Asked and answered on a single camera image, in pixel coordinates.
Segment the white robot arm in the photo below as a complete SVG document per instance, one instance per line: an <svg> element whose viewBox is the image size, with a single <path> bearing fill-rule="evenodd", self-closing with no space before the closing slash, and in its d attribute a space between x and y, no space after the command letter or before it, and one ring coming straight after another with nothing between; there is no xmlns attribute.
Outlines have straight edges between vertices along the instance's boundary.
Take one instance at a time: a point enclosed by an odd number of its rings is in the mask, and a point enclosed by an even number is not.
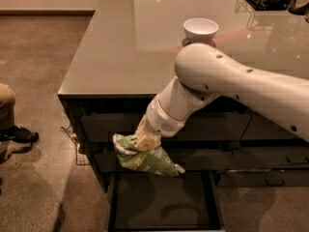
<svg viewBox="0 0 309 232"><path fill-rule="evenodd" d="M309 80L262 71L235 61L203 43L183 48L176 76L158 93L140 121L135 148L157 148L186 120L219 97L244 104L296 136L309 139Z"/></svg>

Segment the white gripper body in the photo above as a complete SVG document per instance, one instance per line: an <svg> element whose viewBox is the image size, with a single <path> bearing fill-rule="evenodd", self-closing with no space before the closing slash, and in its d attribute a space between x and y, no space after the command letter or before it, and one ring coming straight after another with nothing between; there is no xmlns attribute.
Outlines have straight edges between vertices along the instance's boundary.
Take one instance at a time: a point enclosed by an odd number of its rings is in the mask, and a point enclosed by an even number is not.
<svg viewBox="0 0 309 232"><path fill-rule="evenodd" d="M156 95L149 103L146 121L148 129L162 137L173 137L184 126L184 121L172 118L163 110L159 103L159 95Z"/></svg>

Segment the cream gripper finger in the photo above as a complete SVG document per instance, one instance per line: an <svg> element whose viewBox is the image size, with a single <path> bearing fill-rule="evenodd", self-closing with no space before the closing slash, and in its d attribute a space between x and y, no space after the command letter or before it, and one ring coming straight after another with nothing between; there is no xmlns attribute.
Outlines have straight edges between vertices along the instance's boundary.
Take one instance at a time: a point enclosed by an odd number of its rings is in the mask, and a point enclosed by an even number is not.
<svg viewBox="0 0 309 232"><path fill-rule="evenodd" d="M135 135L138 139L145 138L147 136L147 120L146 116L143 116L141 121L138 124Z"/></svg>
<svg viewBox="0 0 309 232"><path fill-rule="evenodd" d="M152 132L137 132L136 138L134 147L140 152L152 150L161 144L161 136Z"/></svg>

